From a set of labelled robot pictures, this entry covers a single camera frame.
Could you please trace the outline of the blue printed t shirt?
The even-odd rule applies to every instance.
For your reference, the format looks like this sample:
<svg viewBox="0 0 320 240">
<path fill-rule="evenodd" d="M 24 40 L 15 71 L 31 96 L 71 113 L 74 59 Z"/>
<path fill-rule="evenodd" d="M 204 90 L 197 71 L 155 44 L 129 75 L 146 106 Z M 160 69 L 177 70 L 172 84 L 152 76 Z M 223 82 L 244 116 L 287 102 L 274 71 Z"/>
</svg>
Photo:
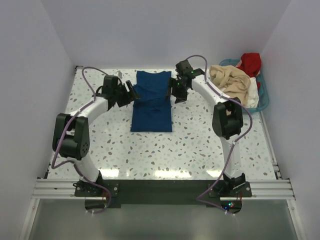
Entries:
<svg viewBox="0 0 320 240">
<path fill-rule="evenodd" d="M 133 103 L 131 132 L 171 133 L 171 101 L 166 98 L 171 71 L 138 71 L 134 90 L 139 99 Z"/>
</svg>

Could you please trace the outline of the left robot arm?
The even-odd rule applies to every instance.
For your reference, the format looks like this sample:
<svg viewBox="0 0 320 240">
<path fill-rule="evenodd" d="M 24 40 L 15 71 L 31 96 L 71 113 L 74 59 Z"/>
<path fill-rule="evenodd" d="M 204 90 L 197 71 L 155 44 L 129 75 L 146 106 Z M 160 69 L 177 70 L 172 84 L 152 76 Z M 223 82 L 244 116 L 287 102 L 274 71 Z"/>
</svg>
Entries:
<svg viewBox="0 0 320 240">
<path fill-rule="evenodd" d="M 57 115 L 52 140 L 54 155 L 51 168 L 72 164 L 79 175 L 79 181 L 75 185 L 78 191 L 110 200 L 112 194 L 103 184 L 101 172 L 89 154 L 90 125 L 113 106 L 123 107 L 139 98 L 129 80 L 122 83 L 117 76 L 106 75 L 102 86 L 94 91 L 90 102 L 74 112 Z"/>
</svg>

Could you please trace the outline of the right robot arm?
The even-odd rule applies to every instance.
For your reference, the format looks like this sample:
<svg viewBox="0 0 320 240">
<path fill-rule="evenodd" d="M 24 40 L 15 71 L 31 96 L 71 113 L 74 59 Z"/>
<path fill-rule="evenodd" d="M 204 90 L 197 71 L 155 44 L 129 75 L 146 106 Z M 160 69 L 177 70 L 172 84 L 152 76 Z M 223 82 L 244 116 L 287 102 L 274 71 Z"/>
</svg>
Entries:
<svg viewBox="0 0 320 240">
<path fill-rule="evenodd" d="M 239 147 L 240 134 L 244 125 L 240 100 L 225 95 L 207 80 L 206 70 L 192 68 L 187 59 L 177 63 L 175 71 L 176 76 L 168 80 L 165 98 L 174 96 L 177 104 L 187 100 L 189 89 L 199 93 L 213 107 L 212 129 L 219 137 L 223 150 L 224 167 L 221 174 L 205 192 L 197 197 L 197 200 L 208 194 L 217 184 L 222 186 L 227 196 L 233 197 L 246 182 Z"/>
</svg>

